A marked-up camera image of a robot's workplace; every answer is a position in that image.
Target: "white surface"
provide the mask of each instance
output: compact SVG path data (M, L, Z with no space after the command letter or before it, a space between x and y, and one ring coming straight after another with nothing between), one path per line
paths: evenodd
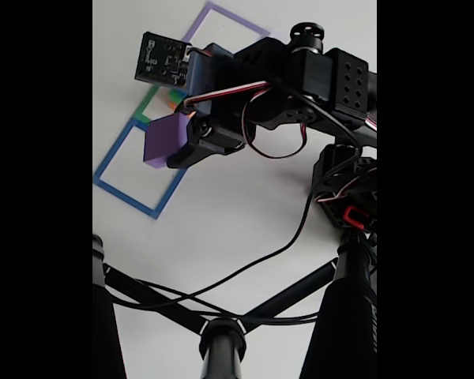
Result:
M180 39L204 3L93 0L93 171L149 89L134 81L142 34ZM294 24L317 22L325 28L325 50L339 47L377 69L375 0L216 3L284 42ZM257 143L273 153L295 149L299 138L290 139L290 133L295 136L298 128L291 128L262 130ZM107 262L130 276L191 292L282 247L298 227L319 152L332 140L308 132L306 149L285 161L262 159L247 148L192 167L158 220L93 186L93 232L103 238ZM135 159L133 153L121 158ZM313 207L299 241L288 252L202 298L245 313L335 257L338 238L323 212ZM321 299L319 291L282 316L315 312ZM129 379L199 376L198 336L155 313L116 306L116 317ZM262 326L253 331L246 338L243 377L298 377L312 328Z
M239 22L215 10L210 10L190 42L202 48L210 43L217 43L231 53L236 53L250 46L260 37L258 33Z
M150 120L157 120L172 114L172 109L167 105L168 93L170 88L160 87L156 94L152 97L148 106L144 109L142 114Z

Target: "blue square outline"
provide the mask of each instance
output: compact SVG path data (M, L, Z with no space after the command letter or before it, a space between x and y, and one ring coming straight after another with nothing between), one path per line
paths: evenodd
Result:
M111 186L109 183L106 183L101 178L103 172L106 170L107 166L116 155L116 152L118 152L122 143L125 141L126 137L128 136L128 134L134 127L146 132L148 124L145 122L141 122L134 117L130 118L130 120L127 122L127 124L123 128L122 132L119 134L118 138L116 138L116 141L114 142L114 144L111 146L111 148L107 152L106 156L103 158L102 163L96 168L96 171L93 174L93 184L100 187L102 190L105 190L108 193L116 196L118 199L125 201L127 204L145 213L146 215L151 216L153 219L156 220L160 216L161 212L164 210L165 205L167 205L175 189L181 182L182 177L186 173L186 168L179 169L177 175L172 179L172 182L170 183L167 190L165 191L163 196L160 198L160 201L158 202L158 204L156 205L154 209L148 207L147 205L142 204L140 201L133 199L126 193L123 193L122 191L115 188L114 186Z

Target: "black circuit board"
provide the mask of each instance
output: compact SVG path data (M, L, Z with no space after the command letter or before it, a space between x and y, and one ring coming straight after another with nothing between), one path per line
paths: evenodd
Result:
M184 88L188 74L187 54L190 43L158 36L142 36L135 79L151 84Z

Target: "tripod leg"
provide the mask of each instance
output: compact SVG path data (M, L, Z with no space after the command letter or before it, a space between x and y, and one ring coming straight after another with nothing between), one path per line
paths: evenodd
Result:
M378 298L369 283L367 251L351 232L337 252L334 281L325 291L300 379L375 379Z
M93 235L92 379L126 379L112 299L105 288L102 241Z

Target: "purple cube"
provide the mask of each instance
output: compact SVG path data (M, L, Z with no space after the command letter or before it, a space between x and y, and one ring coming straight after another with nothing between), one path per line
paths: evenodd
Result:
M144 162L155 168L167 166L167 158L188 141L186 127L190 118L182 113L151 121L145 133Z

